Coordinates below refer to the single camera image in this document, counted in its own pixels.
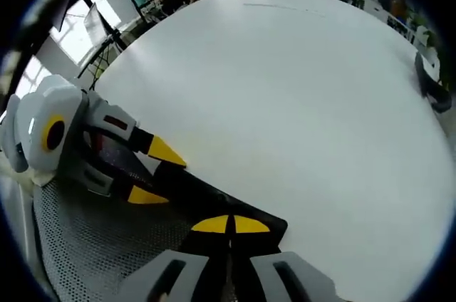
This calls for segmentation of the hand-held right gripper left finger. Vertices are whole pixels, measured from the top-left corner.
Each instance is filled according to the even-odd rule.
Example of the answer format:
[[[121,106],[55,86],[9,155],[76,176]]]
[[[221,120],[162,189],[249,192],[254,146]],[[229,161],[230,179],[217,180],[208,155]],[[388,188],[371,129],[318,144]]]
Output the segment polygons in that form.
[[[130,274],[118,301],[220,301],[227,281],[229,216],[196,223],[177,250],[165,250]]]

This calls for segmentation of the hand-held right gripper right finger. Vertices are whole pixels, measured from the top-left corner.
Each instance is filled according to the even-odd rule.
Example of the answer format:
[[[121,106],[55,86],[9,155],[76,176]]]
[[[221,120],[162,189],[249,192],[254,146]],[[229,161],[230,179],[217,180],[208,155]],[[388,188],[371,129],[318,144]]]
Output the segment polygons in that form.
[[[335,283],[259,220],[233,216],[232,281],[239,301],[338,301]]]

